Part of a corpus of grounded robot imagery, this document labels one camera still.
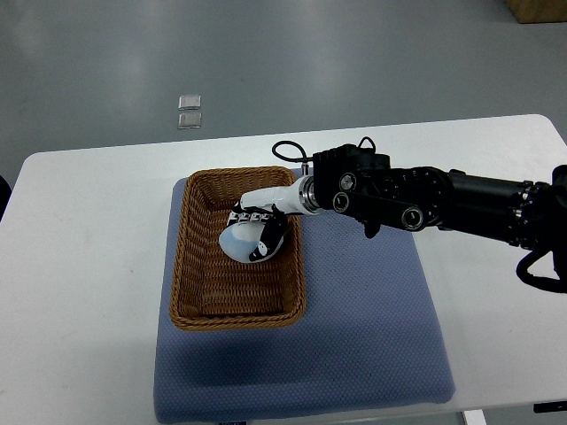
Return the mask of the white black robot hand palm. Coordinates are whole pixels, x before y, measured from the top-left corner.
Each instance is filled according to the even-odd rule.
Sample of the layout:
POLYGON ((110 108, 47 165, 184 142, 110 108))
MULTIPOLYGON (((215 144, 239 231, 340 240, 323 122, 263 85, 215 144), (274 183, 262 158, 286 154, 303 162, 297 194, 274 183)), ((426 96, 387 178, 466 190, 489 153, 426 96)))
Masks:
POLYGON ((313 178, 298 178, 291 186, 275 186, 244 193, 238 201, 239 212, 286 215, 316 215, 319 205, 315 200, 313 178))

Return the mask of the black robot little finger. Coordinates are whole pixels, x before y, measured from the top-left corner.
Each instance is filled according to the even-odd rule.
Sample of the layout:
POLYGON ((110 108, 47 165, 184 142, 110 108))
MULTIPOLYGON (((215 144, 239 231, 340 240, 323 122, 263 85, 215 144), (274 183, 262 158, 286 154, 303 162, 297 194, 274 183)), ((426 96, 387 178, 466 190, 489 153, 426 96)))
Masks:
POLYGON ((240 221, 241 214, 237 212, 231 212, 229 214, 229 219, 227 221, 228 226, 232 226, 240 221))

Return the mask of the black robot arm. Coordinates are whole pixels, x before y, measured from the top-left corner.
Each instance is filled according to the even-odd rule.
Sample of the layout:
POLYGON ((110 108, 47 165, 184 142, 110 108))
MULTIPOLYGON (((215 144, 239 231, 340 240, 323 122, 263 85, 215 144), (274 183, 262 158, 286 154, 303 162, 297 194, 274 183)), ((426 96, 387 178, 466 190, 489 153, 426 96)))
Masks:
POLYGON ((365 136, 296 159, 290 186, 244 193, 219 243, 232 259, 258 263, 282 247, 292 215, 324 211, 353 218, 371 239, 387 226, 409 232, 436 227, 502 241, 527 251, 518 279, 535 289, 566 291, 566 167, 552 181, 513 182, 431 166, 393 168, 365 136))

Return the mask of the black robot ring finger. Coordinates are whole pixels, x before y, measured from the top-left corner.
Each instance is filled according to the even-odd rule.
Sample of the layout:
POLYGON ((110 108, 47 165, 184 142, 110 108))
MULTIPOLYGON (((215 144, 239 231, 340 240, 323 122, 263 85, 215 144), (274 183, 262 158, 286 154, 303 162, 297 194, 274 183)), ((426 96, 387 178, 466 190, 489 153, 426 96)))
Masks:
POLYGON ((251 219, 251 214, 248 212, 243 212, 239 215, 239 222, 248 222, 251 219))

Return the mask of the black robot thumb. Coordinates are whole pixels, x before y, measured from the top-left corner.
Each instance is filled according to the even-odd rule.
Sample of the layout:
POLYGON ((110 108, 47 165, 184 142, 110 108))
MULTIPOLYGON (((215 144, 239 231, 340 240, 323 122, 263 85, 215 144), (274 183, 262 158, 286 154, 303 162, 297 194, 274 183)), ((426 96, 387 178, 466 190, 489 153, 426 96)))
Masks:
POLYGON ((286 216, 282 214, 269 215, 260 221, 251 221, 253 233, 258 237, 258 243, 249 254, 250 261, 265 261, 273 257, 281 248, 286 231, 286 216))

